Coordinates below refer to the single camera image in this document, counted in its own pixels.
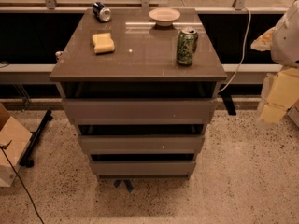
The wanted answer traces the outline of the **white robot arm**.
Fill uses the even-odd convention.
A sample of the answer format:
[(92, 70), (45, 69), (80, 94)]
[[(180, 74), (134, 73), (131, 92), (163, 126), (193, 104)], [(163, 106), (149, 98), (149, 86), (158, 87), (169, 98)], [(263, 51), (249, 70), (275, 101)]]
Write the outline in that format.
[(274, 125), (299, 100), (299, 0), (250, 47), (270, 51), (271, 59), (282, 66), (275, 75), (268, 74), (263, 82), (258, 121)]

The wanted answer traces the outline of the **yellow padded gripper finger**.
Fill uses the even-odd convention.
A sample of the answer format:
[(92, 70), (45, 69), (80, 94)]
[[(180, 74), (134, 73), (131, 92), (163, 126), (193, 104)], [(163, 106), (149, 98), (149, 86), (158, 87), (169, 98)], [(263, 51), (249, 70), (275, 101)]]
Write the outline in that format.
[(299, 70), (287, 68), (267, 74), (263, 82), (261, 102), (258, 105), (258, 121), (274, 125), (287, 114), (299, 100)]
[(272, 27), (265, 31), (262, 35), (260, 35), (257, 39), (255, 39), (250, 48), (257, 51), (268, 51), (271, 49), (272, 44), (272, 36), (275, 31), (275, 28)]

